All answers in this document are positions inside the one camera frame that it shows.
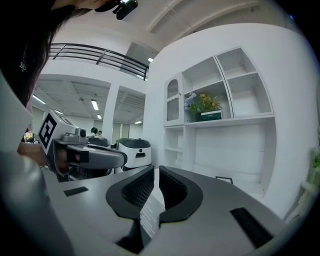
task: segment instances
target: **white shelving unit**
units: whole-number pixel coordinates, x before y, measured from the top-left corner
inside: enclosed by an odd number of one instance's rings
[[[165,113],[172,100],[181,107],[179,122],[164,122],[166,165],[232,178],[235,186],[262,199],[275,163],[276,122],[268,91],[245,51],[239,47],[197,63],[170,79],[165,90]],[[195,122],[184,111],[191,92],[217,97],[222,119]]]

